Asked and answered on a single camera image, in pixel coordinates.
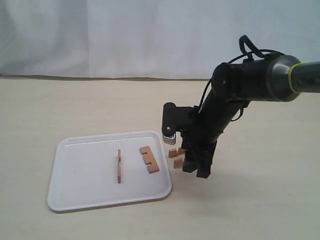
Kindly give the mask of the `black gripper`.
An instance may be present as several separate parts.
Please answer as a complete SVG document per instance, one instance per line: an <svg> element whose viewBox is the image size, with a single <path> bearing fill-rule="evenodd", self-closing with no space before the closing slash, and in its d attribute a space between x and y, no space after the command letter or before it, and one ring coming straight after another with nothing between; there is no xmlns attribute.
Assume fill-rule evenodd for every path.
<svg viewBox="0 0 320 240"><path fill-rule="evenodd" d="M182 171L197 171L197 178L207 179L211 175L218 132L198 132L189 129L181 131L181 138L181 148L185 150Z"/></svg>

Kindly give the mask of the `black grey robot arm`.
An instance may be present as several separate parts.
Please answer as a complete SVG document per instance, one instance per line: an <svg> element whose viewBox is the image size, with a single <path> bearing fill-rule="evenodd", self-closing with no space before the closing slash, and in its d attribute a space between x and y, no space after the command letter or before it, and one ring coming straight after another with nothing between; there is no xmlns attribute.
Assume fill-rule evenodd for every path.
<svg viewBox="0 0 320 240"><path fill-rule="evenodd" d="M250 102L291 102L301 93L319 93L320 63L291 55L244 63L222 63L211 77L211 91L192 125L182 133L183 172L211 174L218 137Z"/></svg>

